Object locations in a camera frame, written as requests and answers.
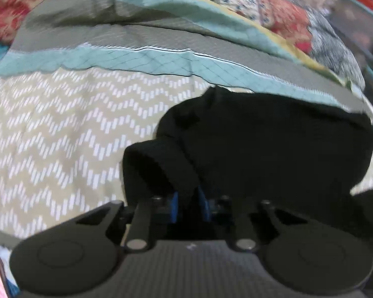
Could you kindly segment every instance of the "black garment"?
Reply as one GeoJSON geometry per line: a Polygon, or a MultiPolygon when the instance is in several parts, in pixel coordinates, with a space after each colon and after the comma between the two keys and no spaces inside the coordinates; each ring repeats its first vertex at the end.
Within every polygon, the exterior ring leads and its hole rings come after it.
{"type": "Polygon", "coordinates": [[[177,190],[188,202],[254,196],[348,229],[360,214],[350,189],[364,177],[373,127],[364,114],[272,94],[209,88],[171,108],[156,140],[124,152],[130,205],[177,190]]]}

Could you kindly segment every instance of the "yellow trim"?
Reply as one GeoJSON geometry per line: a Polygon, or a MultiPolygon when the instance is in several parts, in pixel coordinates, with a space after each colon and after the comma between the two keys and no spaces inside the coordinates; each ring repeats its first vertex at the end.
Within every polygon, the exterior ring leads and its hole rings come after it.
{"type": "Polygon", "coordinates": [[[267,28],[264,28],[264,27],[258,25],[254,21],[252,21],[250,19],[247,19],[247,18],[245,18],[245,17],[237,14],[236,12],[233,12],[233,11],[229,10],[225,6],[221,6],[221,5],[219,5],[219,4],[217,4],[217,3],[213,2],[213,1],[210,1],[210,0],[199,0],[199,1],[205,2],[207,4],[211,4],[212,6],[220,9],[225,14],[228,14],[228,15],[230,15],[232,17],[236,17],[238,19],[241,19],[241,20],[247,22],[249,25],[257,28],[257,30],[259,30],[261,33],[263,33],[264,35],[266,35],[269,39],[271,39],[271,41],[273,41],[274,43],[276,43],[283,50],[285,50],[289,54],[295,56],[298,60],[300,60],[302,62],[302,64],[304,66],[306,66],[306,67],[308,67],[308,68],[316,71],[317,73],[319,73],[319,74],[321,74],[321,75],[323,75],[323,76],[325,76],[327,78],[330,78],[330,79],[332,79],[332,80],[340,83],[341,85],[345,86],[346,82],[344,80],[342,80],[341,78],[339,78],[335,73],[333,73],[331,70],[329,70],[325,66],[317,63],[315,60],[313,60],[312,58],[310,58],[303,51],[301,51],[300,49],[298,49],[297,47],[295,47],[294,45],[292,45],[291,43],[289,43],[286,39],[284,39],[280,35],[277,35],[276,33],[273,33],[272,31],[268,30],[267,28]]]}

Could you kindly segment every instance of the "black cloth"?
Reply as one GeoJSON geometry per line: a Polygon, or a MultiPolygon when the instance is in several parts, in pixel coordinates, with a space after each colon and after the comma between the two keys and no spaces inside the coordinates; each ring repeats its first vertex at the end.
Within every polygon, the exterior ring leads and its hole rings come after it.
{"type": "Polygon", "coordinates": [[[372,151],[365,114],[209,88],[172,107],[155,140],[126,148],[126,198],[135,205],[178,191],[185,204],[201,186],[207,198],[269,199],[348,230],[362,214],[350,190],[364,177],[372,151]]]}

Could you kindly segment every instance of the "silver bolt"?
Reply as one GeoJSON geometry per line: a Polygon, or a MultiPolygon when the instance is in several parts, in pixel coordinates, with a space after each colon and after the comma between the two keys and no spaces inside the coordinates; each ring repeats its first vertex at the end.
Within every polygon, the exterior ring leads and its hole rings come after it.
{"type": "Polygon", "coordinates": [[[142,250],[148,245],[145,240],[133,239],[127,242],[127,247],[131,250],[142,250]]]}
{"type": "Polygon", "coordinates": [[[256,242],[252,239],[240,239],[236,242],[236,246],[242,250],[253,250],[256,245],[256,242]]]}

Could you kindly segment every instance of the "round black disc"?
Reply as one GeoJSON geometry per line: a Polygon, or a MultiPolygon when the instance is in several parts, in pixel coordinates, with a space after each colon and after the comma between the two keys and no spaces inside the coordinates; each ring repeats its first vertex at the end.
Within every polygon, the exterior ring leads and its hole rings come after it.
{"type": "Polygon", "coordinates": [[[290,226],[265,252],[265,264],[284,285],[313,295],[357,289],[373,270],[373,256],[354,236],[333,228],[290,226]]]}
{"type": "Polygon", "coordinates": [[[114,244],[84,225],[62,232],[43,232],[21,242],[12,252],[10,268],[22,290],[41,295],[87,291],[112,273],[118,253],[114,244]]]}

